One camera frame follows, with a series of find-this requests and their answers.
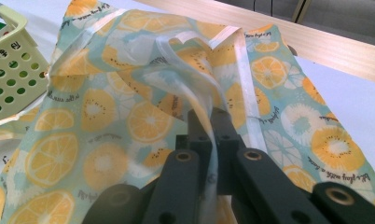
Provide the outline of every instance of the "kiwi print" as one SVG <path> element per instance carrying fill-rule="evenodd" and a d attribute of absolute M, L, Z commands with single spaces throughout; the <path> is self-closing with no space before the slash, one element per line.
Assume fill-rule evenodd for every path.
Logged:
<path fill-rule="evenodd" d="M 208 63 L 208 55 L 203 49 L 199 48 L 188 48 L 182 49 L 176 52 L 176 54 L 190 66 L 196 70 L 212 76 L 212 69 Z"/>
<path fill-rule="evenodd" d="M 365 163 L 365 157 L 351 136 L 338 126 L 326 126 L 312 136 L 312 152 L 333 169 L 352 171 Z"/>
<path fill-rule="evenodd" d="M 84 131 L 101 130 L 115 118 L 115 102 L 106 91 L 87 90 L 82 104 L 81 128 Z"/>

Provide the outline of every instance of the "table surface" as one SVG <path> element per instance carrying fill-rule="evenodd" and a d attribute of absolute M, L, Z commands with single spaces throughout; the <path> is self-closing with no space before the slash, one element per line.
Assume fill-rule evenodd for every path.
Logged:
<path fill-rule="evenodd" d="M 375 170 L 374 46 L 212 0 L 103 1 L 118 8 L 170 12 L 201 21 L 240 26 L 244 30 L 256 29 L 269 23 L 278 25 L 285 40 L 298 52 L 297 60 L 305 74 L 362 148 Z M 14 8 L 28 19 L 27 31 L 49 61 L 70 0 L 46 3 L 31 0 L 24 4 L 21 4 L 21 0 L 0 2 Z"/>
<path fill-rule="evenodd" d="M 375 81 L 375 46 L 373 45 L 214 0 L 135 1 L 200 21 L 242 27 L 246 31 L 273 23 L 280 28 L 286 43 L 296 50 L 299 57 Z"/>

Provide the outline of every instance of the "plastic basket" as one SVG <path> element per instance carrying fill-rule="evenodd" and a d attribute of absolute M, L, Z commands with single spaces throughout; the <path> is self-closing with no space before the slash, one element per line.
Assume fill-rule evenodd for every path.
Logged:
<path fill-rule="evenodd" d="M 48 62 L 25 30 L 22 15 L 0 4 L 0 18 L 11 29 L 0 38 L 0 119 L 4 119 L 45 92 Z"/>

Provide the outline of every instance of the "bag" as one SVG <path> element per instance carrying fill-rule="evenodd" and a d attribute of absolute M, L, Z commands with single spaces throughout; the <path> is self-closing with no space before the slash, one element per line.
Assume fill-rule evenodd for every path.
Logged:
<path fill-rule="evenodd" d="M 0 174 L 1 223 L 81 222 L 106 188 L 142 188 L 159 176 L 175 135 L 187 133 L 189 110 L 214 143 L 213 106 L 228 110 L 247 146 L 266 150 L 297 186 L 332 180 L 375 202 L 375 173 L 276 26 L 244 34 L 73 1 L 40 107 L 0 122 L 0 143 L 19 142 L 0 148 L 14 151 Z M 213 146 L 208 176 L 217 174 Z M 215 187 L 205 183 L 200 222 L 236 223 Z"/>

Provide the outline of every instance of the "screw hole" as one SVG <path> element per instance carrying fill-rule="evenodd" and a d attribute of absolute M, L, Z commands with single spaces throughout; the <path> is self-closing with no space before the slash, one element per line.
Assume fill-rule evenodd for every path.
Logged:
<path fill-rule="evenodd" d="M 260 161 L 261 155 L 254 151 L 247 151 L 243 154 L 250 161 Z"/>
<path fill-rule="evenodd" d="M 292 215 L 292 218 L 295 219 L 295 221 L 297 221 L 297 223 L 300 223 L 300 224 L 311 223 L 310 218 L 306 214 L 300 211 L 293 211 L 291 215 Z"/>
<path fill-rule="evenodd" d="M 352 205 L 354 204 L 354 198 L 349 193 L 343 189 L 329 188 L 325 191 L 327 197 L 329 197 L 333 202 L 342 205 Z"/>
<path fill-rule="evenodd" d="M 191 156 L 187 152 L 180 152 L 180 153 L 176 154 L 176 159 L 178 161 L 190 161 Z"/>
<path fill-rule="evenodd" d="M 176 218 L 171 213 L 163 213 L 159 216 L 159 222 L 160 224 L 174 224 L 176 221 Z"/>

